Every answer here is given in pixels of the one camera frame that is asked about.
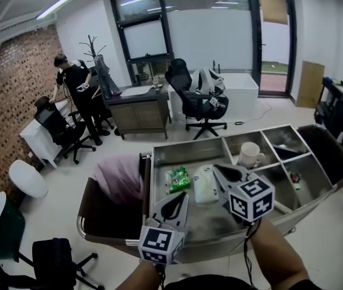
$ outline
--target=coat rack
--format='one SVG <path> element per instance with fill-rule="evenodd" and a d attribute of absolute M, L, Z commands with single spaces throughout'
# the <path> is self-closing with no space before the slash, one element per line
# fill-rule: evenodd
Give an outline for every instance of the coat rack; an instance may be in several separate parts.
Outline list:
<path fill-rule="evenodd" d="M 92 61 L 94 60 L 94 58 L 95 58 L 96 56 L 98 56 L 99 53 L 106 47 L 106 45 L 104 45 L 104 46 L 102 47 L 102 49 L 99 50 L 99 51 L 97 52 L 97 54 L 96 54 L 96 52 L 95 52 L 95 50 L 94 50 L 93 43 L 94 43 L 94 41 L 97 39 L 97 36 L 94 36 L 94 37 L 91 39 L 90 35 L 88 34 L 88 38 L 89 38 L 89 43 L 90 43 L 90 44 L 88 44 L 88 43 L 82 43 L 82 42 L 80 42 L 80 44 L 88 45 L 88 46 L 91 48 L 91 51 L 88 51 L 88 53 L 84 53 L 84 55 L 91 56 L 91 57 L 92 57 L 92 60 L 88 60 L 87 62 L 92 62 Z"/>

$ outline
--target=white mug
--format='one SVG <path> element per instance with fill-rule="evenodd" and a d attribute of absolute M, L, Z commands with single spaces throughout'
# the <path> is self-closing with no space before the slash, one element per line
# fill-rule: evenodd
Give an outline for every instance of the white mug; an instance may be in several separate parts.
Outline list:
<path fill-rule="evenodd" d="M 238 163 L 241 166 L 250 169 L 263 162 L 265 159 L 265 154 L 260 153 L 260 147 L 258 147 L 257 144 L 246 142 L 241 146 L 240 157 L 238 159 Z"/>

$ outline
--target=person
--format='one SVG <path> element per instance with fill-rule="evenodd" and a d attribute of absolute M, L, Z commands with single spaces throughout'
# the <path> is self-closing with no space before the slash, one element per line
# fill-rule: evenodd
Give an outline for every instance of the person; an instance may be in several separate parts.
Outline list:
<path fill-rule="evenodd" d="M 282 234 L 262 218 L 257 232 L 250 238 L 261 272 L 272 290 L 320 290 L 311 281 L 302 259 Z M 142 261 L 117 290 L 158 290 L 160 274 L 152 262 Z M 183 289 L 256 289 L 233 277 L 202 275 L 165 286 L 166 290 Z"/>
<path fill-rule="evenodd" d="M 65 55 L 59 54 L 54 58 L 54 66 L 59 68 L 59 70 L 56 85 L 54 86 L 53 98 L 50 99 L 50 102 L 54 103 L 56 101 L 60 86 L 65 84 L 69 89 L 77 110 L 87 124 L 91 138 L 97 146 L 100 146 L 103 142 L 99 135 L 108 135 L 109 132 L 103 130 L 97 108 L 91 104 L 94 91 L 90 88 L 91 73 L 86 64 L 83 60 L 70 62 Z"/>

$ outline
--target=brick wall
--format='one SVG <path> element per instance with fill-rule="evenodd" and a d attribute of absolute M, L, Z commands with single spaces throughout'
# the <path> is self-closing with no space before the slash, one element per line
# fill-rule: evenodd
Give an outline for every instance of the brick wall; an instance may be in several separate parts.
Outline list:
<path fill-rule="evenodd" d="M 20 159 L 39 165 L 37 159 L 28 157 L 30 148 L 19 133 L 33 119 L 34 102 L 43 95 L 52 95 L 57 74 L 53 59 L 60 52 L 54 25 L 22 34 L 0 46 L 0 191 L 12 199 L 18 197 L 8 178 L 12 162 Z"/>

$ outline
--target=pink cloth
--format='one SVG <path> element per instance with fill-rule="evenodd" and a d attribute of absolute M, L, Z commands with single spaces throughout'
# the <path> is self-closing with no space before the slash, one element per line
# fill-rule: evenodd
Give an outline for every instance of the pink cloth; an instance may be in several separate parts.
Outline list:
<path fill-rule="evenodd" d="M 97 163 L 92 178 L 116 204 L 139 204 L 143 200 L 143 179 L 139 155 L 117 155 Z"/>

